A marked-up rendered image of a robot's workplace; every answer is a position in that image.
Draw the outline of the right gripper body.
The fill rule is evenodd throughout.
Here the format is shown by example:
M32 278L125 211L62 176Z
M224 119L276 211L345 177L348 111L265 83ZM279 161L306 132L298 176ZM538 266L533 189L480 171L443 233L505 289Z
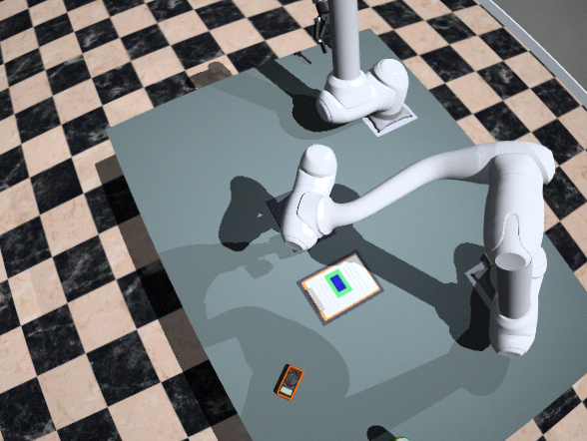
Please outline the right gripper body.
M320 21L324 23L326 17L328 16L328 0L315 4L315 7L321 19Z

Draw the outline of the dark grey clipboard with white form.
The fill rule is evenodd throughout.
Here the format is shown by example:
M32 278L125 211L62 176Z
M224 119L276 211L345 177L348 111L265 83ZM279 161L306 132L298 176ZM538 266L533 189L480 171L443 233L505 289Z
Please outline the dark grey clipboard with white form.
M340 292L330 280L337 274L346 286ZM296 283L323 326L384 292L357 250Z

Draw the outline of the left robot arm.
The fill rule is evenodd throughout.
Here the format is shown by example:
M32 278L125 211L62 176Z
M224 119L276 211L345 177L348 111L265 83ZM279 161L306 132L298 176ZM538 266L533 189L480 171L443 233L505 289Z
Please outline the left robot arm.
M535 337L538 293L547 265L541 247L542 187L555 174L550 150L529 142L501 141L433 155L345 204L329 197L335 174L331 148L311 145L304 151L281 222L288 247L308 250L335 227L361 221L433 181L489 185L483 224L487 266L473 277L492 301L492 348L511 357L527 352Z

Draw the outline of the orange digital multimeter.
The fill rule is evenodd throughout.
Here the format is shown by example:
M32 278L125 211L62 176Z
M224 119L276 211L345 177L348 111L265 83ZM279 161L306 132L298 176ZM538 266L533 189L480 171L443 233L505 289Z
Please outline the orange digital multimeter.
M289 366L285 377L277 391L277 396L286 400L292 400L302 376L302 370L293 366Z

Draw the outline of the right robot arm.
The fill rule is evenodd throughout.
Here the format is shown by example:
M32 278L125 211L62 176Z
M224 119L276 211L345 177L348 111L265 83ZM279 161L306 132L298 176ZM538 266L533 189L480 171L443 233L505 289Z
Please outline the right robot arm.
M320 116L332 124L367 116L378 131L409 118L402 106L408 76L400 62L383 59L360 70L357 0L328 0L328 12L333 70L316 98Z

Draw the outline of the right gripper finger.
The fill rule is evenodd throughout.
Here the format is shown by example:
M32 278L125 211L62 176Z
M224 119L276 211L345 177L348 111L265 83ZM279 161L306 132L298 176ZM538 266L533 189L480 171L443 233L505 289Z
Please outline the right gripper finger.
M320 17L319 18L316 17L316 18L313 19L313 21L314 21L313 39L314 40L317 39L317 42L320 43L322 52L325 54L325 53L327 53L327 49L325 47L324 41L322 39L322 36L323 36L324 30L325 30L325 27L327 25L327 22L329 20L329 17L328 16L326 17L324 23L321 22L321 27L320 27L320 30L319 30L319 33L318 33L319 21L320 20L321 20Z

